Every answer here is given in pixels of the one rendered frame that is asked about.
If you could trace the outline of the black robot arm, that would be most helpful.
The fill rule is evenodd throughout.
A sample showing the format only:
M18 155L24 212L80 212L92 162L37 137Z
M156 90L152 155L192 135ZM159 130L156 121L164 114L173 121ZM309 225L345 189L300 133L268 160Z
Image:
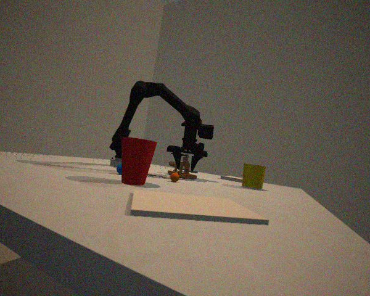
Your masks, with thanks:
M137 81L131 88L129 104L120 126L112 137L110 148L115 151L115 158L121 158L121 137L128 137L131 130L128 129L133 115L143 100L146 97L160 96L174 107L184 118L181 126L185 126L184 136L199 136L199 138L212 139L213 125L204 125L200 119L200 113L197 109L185 104L179 97L171 92L163 83L153 83ZM198 134L197 134L198 130ZM195 140L189 141L187 138L184 143L184 149L189 149L191 152L198 152L204 150L203 143L195 143Z

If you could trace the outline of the orange ball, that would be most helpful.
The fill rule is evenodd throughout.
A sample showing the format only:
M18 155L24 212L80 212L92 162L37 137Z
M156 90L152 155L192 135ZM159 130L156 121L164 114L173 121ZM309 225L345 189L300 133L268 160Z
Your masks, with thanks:
M170 179L173 181L173 182L177 182L179 180L179 174L177 173L172 173L171 176L170 176Z

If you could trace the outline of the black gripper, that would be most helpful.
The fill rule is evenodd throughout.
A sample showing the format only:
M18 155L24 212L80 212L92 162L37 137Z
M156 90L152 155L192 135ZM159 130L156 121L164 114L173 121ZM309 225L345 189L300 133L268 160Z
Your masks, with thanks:
M186 140L190 139L189 141L193 141L195 140L197 142L197 139L196 137L194 136L184 136L184 138L182 138L183 140L183 146L180 148L178 146L168 146L167 147L167 152L172 152L171 154L173 154L174 158L175 158L175 162L176 162L176 166L177 166L177 169L179 170L180 168L180 161L181 161L181 152L182 153L187 153L187 154L194 154L194 156L192 156L192 160L191 160L191 171L194 170L197 162L203 158L203 157L207 157L208 153L207 151L200 151L200 153L198 152L190 152L189 149L184 149L184 143L186 142ZM187 151L186 151L187 150Z

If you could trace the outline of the beige flat board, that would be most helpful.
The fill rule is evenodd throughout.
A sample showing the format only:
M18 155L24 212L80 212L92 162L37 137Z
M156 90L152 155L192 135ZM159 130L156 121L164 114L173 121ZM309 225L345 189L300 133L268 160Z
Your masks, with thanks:
M229 199L134 190L130 216L266 224L269 220Z

